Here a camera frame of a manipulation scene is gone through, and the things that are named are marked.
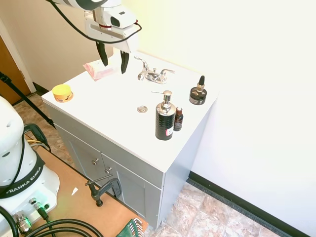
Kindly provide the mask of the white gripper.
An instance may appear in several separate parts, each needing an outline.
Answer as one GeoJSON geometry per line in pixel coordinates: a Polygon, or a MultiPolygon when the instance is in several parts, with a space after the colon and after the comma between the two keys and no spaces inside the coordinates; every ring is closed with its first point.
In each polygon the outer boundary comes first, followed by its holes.
{"type": "MultiPolygon", "coordinates": [[[[128,26],[124,29],[114,27],[105,28],[99,25],[99,23],[95,22],[93,19],[92,11],[85,11],[85,32],[86,34],[96,40],[106,41],[106,42],[115,42],[123,40],[119,43],[112,43],[112,47],[117,48],[120,51],[121,56],[121,73],[124,74],[126,72],[128,61],[129,61],[129,53],[133,53],[139,48],[139,39],[138,34],[134,34],[140,28],[136,25],[128,26]]],[[[105,51],[105,46],[102,42],[96,42],[96,47],[100,59],[103,65],[108,66],[108,57],[105,51]]]]}

